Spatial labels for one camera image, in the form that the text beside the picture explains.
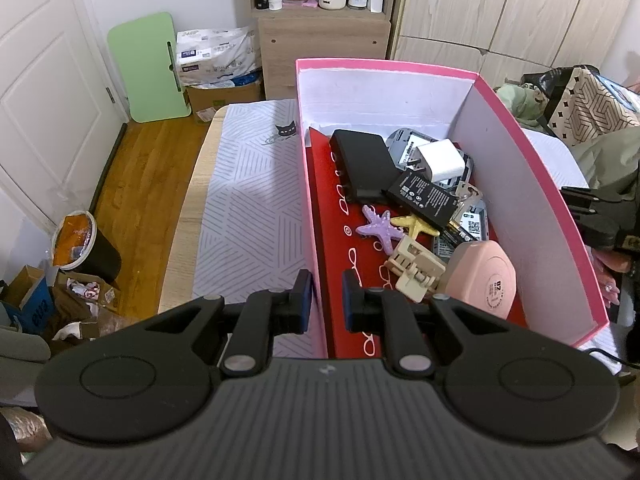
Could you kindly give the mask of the wooden open shelf unit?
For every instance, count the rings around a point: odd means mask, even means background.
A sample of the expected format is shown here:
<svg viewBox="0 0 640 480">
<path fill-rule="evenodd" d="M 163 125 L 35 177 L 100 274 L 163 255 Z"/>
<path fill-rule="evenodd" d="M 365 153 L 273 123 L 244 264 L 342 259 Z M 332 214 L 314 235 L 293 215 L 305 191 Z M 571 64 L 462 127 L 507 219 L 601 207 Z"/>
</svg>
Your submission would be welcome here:
<svg viewBox="0 0 640 480">
<path fill-rule="evenodd" d="M 372 13 L 348 6 L 284 6 L 252 9 L 257 20 L 266 98 L 296 96 L 295 61 L 299 58 L 386 58 L 395 0 L 383 0 L 383 11 Z"/>
</svg>

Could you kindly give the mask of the white room door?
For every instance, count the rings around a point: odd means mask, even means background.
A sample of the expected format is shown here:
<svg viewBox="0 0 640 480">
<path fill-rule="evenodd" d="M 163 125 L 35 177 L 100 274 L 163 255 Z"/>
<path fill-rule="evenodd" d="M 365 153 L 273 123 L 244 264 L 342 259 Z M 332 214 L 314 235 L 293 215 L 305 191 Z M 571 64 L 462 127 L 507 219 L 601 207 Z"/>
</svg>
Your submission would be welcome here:
<svg viewBox="0 0 640 480">
<path fill-rule="evenodd" d="M 41 229 L 90 207 L 126 115 L 80 0 L 1 0 L 1 183 Z"/>
</svg>

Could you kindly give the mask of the green folding board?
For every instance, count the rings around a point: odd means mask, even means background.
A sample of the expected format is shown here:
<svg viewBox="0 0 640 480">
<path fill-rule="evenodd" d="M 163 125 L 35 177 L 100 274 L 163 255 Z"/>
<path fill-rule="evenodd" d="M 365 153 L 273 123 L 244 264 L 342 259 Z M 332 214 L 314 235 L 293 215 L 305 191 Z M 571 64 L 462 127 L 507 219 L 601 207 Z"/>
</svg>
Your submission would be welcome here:
<svg viewBox="0 0 640 480">
<path fill-rule="evenodd" d="M 113 27 L 107 45 L 135 122 L 188 117 L 191 107 L 175 69 L 172 17 L 160 12 Z"/>
</svg>

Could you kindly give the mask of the white pocket wifi device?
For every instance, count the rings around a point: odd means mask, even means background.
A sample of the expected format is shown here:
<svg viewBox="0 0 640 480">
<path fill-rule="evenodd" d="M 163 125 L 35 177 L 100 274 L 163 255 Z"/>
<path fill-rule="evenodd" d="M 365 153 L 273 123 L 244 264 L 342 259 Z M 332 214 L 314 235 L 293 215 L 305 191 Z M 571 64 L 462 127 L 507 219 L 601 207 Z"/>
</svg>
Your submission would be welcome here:
<svg viewBox="0 0 640 480">
<path fill-rule="evenodd" d="M 450 224 L 435 237 L 432 252 L 443 262 L 448 262 L 460 244 L 473 240 L 489 240 L 489 220 L 484 200 L 465 211 L 457 223 Z"/>
</svg>

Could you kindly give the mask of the grey pocket router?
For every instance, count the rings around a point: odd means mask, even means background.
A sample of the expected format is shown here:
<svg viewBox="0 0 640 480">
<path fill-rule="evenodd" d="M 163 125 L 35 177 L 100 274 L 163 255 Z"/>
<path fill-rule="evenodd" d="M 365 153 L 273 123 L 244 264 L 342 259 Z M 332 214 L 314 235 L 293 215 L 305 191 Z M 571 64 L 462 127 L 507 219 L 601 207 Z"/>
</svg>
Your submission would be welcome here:
<svg viewBox="0 0 640 480">
<path fill-rule="evenodd" d="M 436 140 L 419 131 L 400 128 L 387 137 L 385 144 L 400 170 L 420 172 L 445 188 L 471 180 L 472 158 L 449 139 Z"/>
</svg>

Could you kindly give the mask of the black phone battery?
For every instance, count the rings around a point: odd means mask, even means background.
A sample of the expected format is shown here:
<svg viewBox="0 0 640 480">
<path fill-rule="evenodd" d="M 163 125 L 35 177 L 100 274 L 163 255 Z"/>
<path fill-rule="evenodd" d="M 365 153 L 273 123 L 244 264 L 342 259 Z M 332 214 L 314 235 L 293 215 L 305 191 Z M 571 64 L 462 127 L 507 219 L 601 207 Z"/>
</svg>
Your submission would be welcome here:
<svg viewBox="0 0 640 480">
<path fill-rule="evenodd" d="M 404 171 L 386 193 L 439 230 L 448 226 L 458 208 L 454 194 L 412 170 Z"/>
</svg>

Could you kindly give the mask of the olive green padded jacket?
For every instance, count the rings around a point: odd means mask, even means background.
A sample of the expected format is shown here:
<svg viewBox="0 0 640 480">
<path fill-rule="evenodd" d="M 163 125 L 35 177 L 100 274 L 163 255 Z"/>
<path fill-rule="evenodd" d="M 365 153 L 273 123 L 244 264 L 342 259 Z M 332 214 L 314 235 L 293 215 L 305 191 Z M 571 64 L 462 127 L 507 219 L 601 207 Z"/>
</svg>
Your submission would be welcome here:
<svg viewBox="0 0 640 480">
<path fill-rule="evenodd" d="M 590 188 L 623 196 L 639 191 L 639 128 L 598 136 L 570 148 Z"/>
</svg>

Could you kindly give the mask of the pink gold square case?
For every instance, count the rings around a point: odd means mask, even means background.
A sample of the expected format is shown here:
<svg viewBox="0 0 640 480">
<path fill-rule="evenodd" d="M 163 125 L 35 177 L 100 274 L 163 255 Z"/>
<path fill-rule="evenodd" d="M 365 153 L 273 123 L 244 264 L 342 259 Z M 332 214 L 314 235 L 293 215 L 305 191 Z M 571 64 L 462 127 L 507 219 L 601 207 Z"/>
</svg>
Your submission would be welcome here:
<svg viewBox="0 0 640 480">
<path fill-rule="evenodd" d="M 516 294 L 515 269 L 493 240 L 463 243 L 452 253 L 437 291 L 505 320 Z"/>
</svg>

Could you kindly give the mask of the purple starfish clip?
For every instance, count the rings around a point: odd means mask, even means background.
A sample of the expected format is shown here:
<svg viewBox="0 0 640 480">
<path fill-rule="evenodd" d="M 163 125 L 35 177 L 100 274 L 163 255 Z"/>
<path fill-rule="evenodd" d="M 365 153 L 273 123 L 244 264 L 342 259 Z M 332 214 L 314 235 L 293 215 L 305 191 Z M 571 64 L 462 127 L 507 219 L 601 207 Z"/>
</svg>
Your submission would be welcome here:
<svg viewBox="0 0 640 480">
<path fill-rule="evenodd" d="M 364 226 L 358 226 L 356 232 L 361 236 L 375 237 L 383 252 L 390 256 L 394 252 L 393 242 L 400 242 L 405 236 L 404 231 L 392 225 L 389 210 L 378 214 L 373 207 L 363 205 L 362 213 L 367 223 Z"/>
</svg>

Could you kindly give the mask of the silver key bunch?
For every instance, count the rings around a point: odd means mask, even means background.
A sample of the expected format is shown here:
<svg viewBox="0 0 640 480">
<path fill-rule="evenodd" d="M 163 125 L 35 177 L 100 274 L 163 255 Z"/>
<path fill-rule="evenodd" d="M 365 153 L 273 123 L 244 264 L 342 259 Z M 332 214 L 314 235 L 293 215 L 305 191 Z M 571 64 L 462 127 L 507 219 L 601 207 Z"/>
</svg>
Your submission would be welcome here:
<svg viewBox="0 0 640 480">
<path fill-rule="evenodd" d="M 455 222 L 459 222 L 466 212 L 470 212 L 483 199 L 483 193 L 474 185 L 465 181 L 457 185 L 454 194 L 456 194 L 458 204 L 451 219 Z"/>
</svg>

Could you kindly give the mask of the white patterned tablecloth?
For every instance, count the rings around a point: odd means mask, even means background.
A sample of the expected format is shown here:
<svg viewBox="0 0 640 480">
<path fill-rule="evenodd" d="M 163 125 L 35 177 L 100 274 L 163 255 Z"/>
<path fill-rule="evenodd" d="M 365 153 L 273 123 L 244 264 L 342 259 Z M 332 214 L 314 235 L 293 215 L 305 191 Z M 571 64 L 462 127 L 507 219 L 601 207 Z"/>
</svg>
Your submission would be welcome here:
<svg viewBox="0 0 640 480">
<path fill-rule="evenodd" d="M 192 294 L 245 300 L 318 271 L 294 100 L 232 104 L 201 222 Z"/>
</svg>

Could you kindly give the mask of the patterned tote bag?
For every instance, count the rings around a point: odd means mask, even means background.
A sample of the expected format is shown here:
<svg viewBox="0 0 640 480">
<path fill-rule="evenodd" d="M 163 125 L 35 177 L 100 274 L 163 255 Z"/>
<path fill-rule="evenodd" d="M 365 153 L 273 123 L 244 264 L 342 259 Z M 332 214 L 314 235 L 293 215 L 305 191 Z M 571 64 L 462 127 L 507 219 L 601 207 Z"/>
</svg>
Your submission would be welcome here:
<svg viewBox="0 0 640 480">
<path fill-rule="evenodd" d="M 592 65 L 525 74 L 521 83 L 541 94 L 537 124 L 567 146 L 639 125 L 638 94 L 602 76 Z"/>
</svg>

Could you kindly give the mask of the pink cardboard box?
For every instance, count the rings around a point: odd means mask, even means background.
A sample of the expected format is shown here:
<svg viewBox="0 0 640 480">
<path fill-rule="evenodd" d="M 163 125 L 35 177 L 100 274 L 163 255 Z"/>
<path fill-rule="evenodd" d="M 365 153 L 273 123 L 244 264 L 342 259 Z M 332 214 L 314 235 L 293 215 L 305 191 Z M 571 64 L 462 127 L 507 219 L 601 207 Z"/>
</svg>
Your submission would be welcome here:
<svg viewBox="0 0 640 480">
<path fill-rule="evenodd" d="M 590 257 L 534 144 L 477 73 L 365 58 L 295 63 L 299 134 L 410 127 L 470 155 L 488 216 L 518 277 L 528 327 L 578 348 L 608 327 Z"/>
</svg>

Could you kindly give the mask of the white charger cube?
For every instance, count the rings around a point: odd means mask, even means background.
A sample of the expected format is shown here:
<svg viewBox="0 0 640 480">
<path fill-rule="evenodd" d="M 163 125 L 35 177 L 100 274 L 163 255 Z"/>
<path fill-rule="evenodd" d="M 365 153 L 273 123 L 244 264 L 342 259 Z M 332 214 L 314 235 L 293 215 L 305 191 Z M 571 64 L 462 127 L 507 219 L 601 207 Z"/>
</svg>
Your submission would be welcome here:
<svg viewBox="0 0 640 480">
<path fill-rule="evenodd" d="M 418 160 L 419 170 L 432 182 L 461 177 L 465 170 L 463 157 L 449 139 L 418 146 L 414 157 Z"/>
</svg>

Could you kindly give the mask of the yellow starfish clip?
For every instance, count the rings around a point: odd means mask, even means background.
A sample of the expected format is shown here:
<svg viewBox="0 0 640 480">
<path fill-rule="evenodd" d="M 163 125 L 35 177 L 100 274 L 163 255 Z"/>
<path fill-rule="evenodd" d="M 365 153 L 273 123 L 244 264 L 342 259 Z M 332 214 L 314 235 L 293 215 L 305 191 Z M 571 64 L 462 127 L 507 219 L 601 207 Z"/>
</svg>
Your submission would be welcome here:
<svg viewBox="0 0 640 480">
<path fill-rule="evenodd" d="M 393 217 L 390 219 L 390 224 L 395 228 L 405 230 L 408 237 L 411 237 L 413 240 L 417 240 L 421 234 L 431 237 L 439 237 L 440 235 L 438 229 L 434 228 L 434 226 L 431 226 L 428 222 L 415 214 Z"/>
</svg>

